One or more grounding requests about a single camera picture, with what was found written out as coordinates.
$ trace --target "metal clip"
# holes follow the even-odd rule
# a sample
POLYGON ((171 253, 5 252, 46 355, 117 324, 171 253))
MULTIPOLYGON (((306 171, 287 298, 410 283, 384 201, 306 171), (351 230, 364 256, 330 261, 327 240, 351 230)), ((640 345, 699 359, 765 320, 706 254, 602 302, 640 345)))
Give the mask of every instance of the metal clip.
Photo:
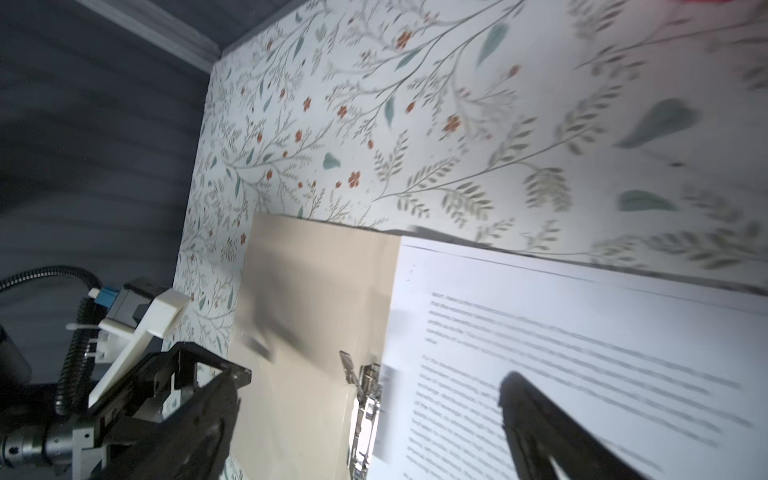
POLYGON ((363 480, 368 475, 379 425, 382 387, 379 384, 378 363, 360 367, 360 377, 355 375, 355 365, 347 352, 339 352, 346 381, 357 388, 357 395, 349 422, 349 454, 346 465, 352 480, 363 480))

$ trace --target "black cable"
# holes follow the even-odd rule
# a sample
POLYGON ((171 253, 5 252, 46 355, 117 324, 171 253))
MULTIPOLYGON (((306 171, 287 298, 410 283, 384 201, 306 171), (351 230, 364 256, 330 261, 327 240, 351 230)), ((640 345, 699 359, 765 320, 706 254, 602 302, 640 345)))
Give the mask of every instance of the black cable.
MULTIPOLYGON (((89 291, 92 288, 101 288, 101 282, 93 273, 76 266, 57 265, 35 268, 6 277, 0 280, 0 293, 31 280, 52 276, 66 276, 80 280, 89 291)), ((97 324, 100 316, 103 316, 102 310, 96 307, 92 298, 86 296, 80 302, 77 323, 97 324)), ((77 329, 72 335, 72 341, 69 344, 69 350, 56 384, 54 410, 57 415, 67 416, 73 410, 79 410, 82 407, 84 385, 90 382, 94 367, 94 359, 86 357, 85 353, 89 350, 89 340, 96 337, 97 334, 96 329, 77 329)))

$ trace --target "beige board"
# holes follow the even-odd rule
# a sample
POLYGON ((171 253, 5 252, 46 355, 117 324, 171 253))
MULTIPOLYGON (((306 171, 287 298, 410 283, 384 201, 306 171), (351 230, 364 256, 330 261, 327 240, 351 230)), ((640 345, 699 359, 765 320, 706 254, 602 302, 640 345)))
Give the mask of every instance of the beige board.
POLYGON ((257 214, 228 357, 253 371, 230 447, 251 480, 349 478, 357 368, 380 361, 400 238, 257 214))

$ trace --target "white paper sheet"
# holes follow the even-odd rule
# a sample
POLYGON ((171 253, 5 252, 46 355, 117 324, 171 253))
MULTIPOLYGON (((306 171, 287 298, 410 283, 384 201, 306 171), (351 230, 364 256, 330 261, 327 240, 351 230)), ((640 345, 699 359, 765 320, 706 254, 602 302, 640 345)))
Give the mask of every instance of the white paper sheet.
POLYGON ((768 302, 402 240, 371 480, 517 478, 498 386, 521 372, 649 478, 768 475, 768 302))

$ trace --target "table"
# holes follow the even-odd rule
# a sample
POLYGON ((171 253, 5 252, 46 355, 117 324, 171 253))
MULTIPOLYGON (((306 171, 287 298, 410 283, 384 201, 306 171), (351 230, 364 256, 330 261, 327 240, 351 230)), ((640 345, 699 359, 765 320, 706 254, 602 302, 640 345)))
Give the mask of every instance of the table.
POLYGON ((593 3, 313 1, 221 59, 166 346, 226 355, 254 211, 766 294, 765 8, 593 3))

